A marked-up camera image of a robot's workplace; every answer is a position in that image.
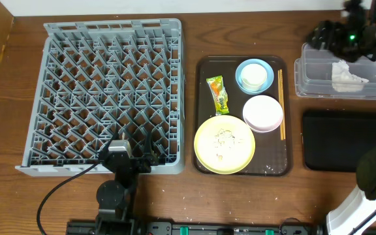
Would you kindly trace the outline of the green yellow snack wrapper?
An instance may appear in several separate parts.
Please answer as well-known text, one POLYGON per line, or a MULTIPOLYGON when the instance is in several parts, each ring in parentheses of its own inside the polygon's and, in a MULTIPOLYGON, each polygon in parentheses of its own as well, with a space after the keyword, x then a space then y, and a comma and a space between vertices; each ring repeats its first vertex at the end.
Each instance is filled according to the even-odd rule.
POLYGON ((223 77, 214 76, 212 78, 207 78, 206 81, 213 97, 215 115, 228 114, 228 95, 224 87, 223 77))

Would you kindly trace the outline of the pink bowl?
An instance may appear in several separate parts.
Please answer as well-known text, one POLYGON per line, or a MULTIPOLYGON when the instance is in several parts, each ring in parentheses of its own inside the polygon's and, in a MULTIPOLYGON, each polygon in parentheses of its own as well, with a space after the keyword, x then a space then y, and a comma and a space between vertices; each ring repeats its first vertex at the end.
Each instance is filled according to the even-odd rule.
POLYGON ((267 95, 250 98, 243 106, 243 120, 256 133, 268 133, 277 129, 283 121, 280 103, 267 95))

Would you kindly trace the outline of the white napkin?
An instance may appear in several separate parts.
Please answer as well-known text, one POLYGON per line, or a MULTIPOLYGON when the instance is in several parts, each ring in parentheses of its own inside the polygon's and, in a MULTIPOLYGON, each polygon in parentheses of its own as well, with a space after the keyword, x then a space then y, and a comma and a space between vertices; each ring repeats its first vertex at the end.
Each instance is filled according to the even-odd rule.
POLYGON ((332 63, 332 87, 337 92, 362 91, 368 79, 351 74, 344 60, 332 63))

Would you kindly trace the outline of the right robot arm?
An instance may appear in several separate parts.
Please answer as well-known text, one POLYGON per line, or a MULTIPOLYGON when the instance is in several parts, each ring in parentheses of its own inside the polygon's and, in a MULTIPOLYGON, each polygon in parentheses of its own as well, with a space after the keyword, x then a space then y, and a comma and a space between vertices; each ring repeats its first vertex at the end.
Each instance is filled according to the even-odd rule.
MULTIPOLYGON (((349 14, 345 23, 323 21, 306 41, 314 49, 327 49, 336 57, 355 62, 364 56, 376 63, 376 1, 370 11, 360 0, 343 4, 349 14)), ((330 211, 312 234, 362 234, 376 221, 376 147, 365 154, 356 168, 357 185, 350 195, 330 211)))

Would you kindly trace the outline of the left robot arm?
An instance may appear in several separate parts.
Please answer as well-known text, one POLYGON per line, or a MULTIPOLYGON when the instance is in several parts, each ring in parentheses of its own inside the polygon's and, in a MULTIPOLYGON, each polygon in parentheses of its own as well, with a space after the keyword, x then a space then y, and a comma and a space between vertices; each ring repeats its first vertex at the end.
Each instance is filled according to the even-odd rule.
POLYGON ((99 152, 99 162, 115 174, 97 189, 99 213, 92 232, 96 235, 146 235, 144 222, 133 215, 134 197, 138 187, 138 175, 150 173, 159 164, 153 149, 152 134, 148 133, 142 144, 142 156, 131 157, 128 140, 120 140, 114 133, 99 152))

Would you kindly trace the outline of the light blue bowl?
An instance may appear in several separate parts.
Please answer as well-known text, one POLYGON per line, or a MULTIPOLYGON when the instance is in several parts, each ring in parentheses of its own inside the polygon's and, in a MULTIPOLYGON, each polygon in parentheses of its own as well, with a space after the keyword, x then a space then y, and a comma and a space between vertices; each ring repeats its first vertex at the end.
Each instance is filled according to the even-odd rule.
POLYGON ((263 93, 264 91, 266 91, 267 89, 270 88, 270 86, 272 85, 273 81, 274 81, 274 70, 272 69, 272 67, 267 63, 265 62, 264 60, 261 60, 261 59, 246 59, 245 61, 241 62, 238 67, 236 68, 236 72, 235 72, 235 77, 236 77, 236 82, 237 82, 237 85, 239 86, 239 88, 246 94, 248 95, 258 95, 258 94, 261 94, 263 93), (252 91, 250 89, 247 89, 247 88, 244 88, 244 86, 242 85, 242 78, 241 78, 241 75, 242 75, 242 71, 243 69, 247 66, 247 65, 252 65, 252 64, 257 64, 257 65, 261 65, 265 71, 267 72, 267 79, 266 81, 261 85, 261 87, 256 90, 256 91, 252 91))

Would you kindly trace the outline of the white plastic cup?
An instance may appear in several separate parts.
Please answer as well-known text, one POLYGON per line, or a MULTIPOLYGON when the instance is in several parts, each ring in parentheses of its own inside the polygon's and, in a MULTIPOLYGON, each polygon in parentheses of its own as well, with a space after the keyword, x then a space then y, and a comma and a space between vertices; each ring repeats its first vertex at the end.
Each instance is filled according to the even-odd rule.
POLYGON ((258 91, 267 79, 266 69, 259 64, 246 65, 240 74, 242 86, 248 91, 258 91))

